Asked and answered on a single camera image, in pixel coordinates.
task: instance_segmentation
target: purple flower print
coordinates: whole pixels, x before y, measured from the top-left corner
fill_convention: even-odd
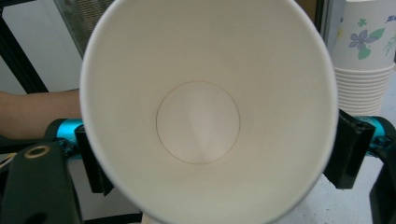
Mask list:
[[[350,36],[352,42],[350,43],[350,48],[357,48],[358,50],[365,49],[366,44],[371,44],[378,38],[374,36],[368,36],[367,30],[363,30],[359,35],[352,34]]]

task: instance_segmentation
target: cup rim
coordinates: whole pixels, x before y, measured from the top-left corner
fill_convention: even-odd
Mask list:
[[[344,109],[344,110],[351,116],[377,116],[379,114],[379,112],[381,111],[381,108],[378,108],[377,110],[369,111],[369,112],[351,111],[348,109]]]
[[[367,94],[367,93],[378,93],[385,92],[387,90],[387,86],[374,86],[371,88],[360,88],[360,87],[349,87],[338,85],[338,90],[345,93],[356,93],[356,94]]]
[[[339,102],[339,104],[342,104],[342,105],[345,105],[346,102],[356,102],[356,104],[360,104],[360,105],[364,105],[366,103],[371,103],[373,105],[377,105],[380,102],[382,102],[382,98],[377,98],[375,100],[367,100],[367,99],[355,99],[355,98],[346,99],[344,97],[340,97],[338,100],[343,102],[343,103]]]
[[[356,83],[356,82],[369,82],[369,83],[371,83],[371,82],[380,82],[380,81],[385,81],[385,80],[387,80],[389,77],[390,77],[390,74],[391,73],[388,73],[388,74],[386,74],[386,75],[383,75],[383,76],[366,76],[366,75],[364,75],[364,76],[353,76],[353,75],[343,75],[343,74],[338,74],[338,73],[335,73],[335,78],[338,78],[338,79],[340,79],[340,80],[344,80],[344,81],[350,81],[350,82],[353,82],[353,83]]]
[[[362,70],[351,70],[351,69],[343,69],[343,68],[339,68],[339,67],[335,67],[334,66],[334,71],[335,72],[340,72],[340,73],[345,73],[345,74],[381,74],[381,73],[385,73],[388,72],[390,70],[393,70],[393,68],[395,67],[395,63],[392,63],[391,66],[389,67],[385,67],[385,68],[381,68],[381,69],[374,69],[374,70],[368,70],[368,71],[362,71]]]
[[[378,106],[382,104],[382,101],[373,102],[347,102],[342,99],[338,99],[339,105],[350,105],[350,106]]]
[[[344,100],[344,101],[352,101],[352,102],[376,102],[376,101],[381,101],[382,100],[382,95],[377,95],[377,96],[364,96],[364,97],[357,97],[357,96],[351,96],[348,94],[342,94],[341,92],[338,94],[338,100]]]
[[[381,109],[381,105],[361,108],[361,107],[349,107],[347,105],[339,105],[341,109],[347,111],[348,113],[374,113]]]
[[[377,88],[377,87],[384,87],[388,86],[388,81],[382,80],[382,81],[377,81],[373,83],[369,82],[353,82],[353,81],[344,81],[344,80],[338,80],[337,79],[337,86],[344,86],[344,87],[358,87],[358,88]]]

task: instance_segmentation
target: black metal frame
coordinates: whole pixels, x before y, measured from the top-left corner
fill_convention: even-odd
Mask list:
[[[3,19],[4,7],[33,0],[0,0],[0,55],[26,93],[48,92],[14,34]]]
[[[374,132],[371,124],[340,110],[332,155],[323,172],[337,189],[353,188]]]
[[[17,152],[16,159],[0,167],[0,223],[140,223],[141,212],[82,220],[66,160],[77,153],[81,155],[92,193],[107,196],[114,187],[94,157],[82,125],[74,130],[78,147],[73,148],[71,154],[65,153],[70,147],[65,143],[68,140],[57,137],[64,121],[53,121],[42,139],[21,141],[0,136],[0,154]],[[49,153],[39,155],[39,149],[44,147]],[[26,158],[32,149],[37,153],[32,154],[33,158]]]
[[[319,32],[321,30],[321,25],[323,22],[324,4],[325,4],[325,0],[317,0],[314,24]]]

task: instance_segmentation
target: bolt hole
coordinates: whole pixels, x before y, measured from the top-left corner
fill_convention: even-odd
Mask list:
[[[47,214],[40,212],[31,215],[24,224],[43,224],[47,220]]]
[[[30,151],[30,155],[36,156],[40,153],[43,153],[45,150],[46,149],[44,149],[43,147],[34,148],[34,150]]]
[[[46,155],[49,151],[50,148],[48,146],[33,147],[25,152],[24,156],[27,159],[35,159]]]

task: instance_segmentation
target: white table surface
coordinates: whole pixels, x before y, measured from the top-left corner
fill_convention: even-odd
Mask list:
[[[396,126],[396,73],[392,74],[380,116]],[[306,198],[275,224],[373,223],[369,192],[381,167],[382,162],[379,159],[366,157],[353,189],[336,189],[322,175]],[[138,211],[138,208],[129,203],[117,189],[113,189],[106,197],[101,194],[92,194],[81,161],[69,162],[69,168],[76,185],[84,219]]]

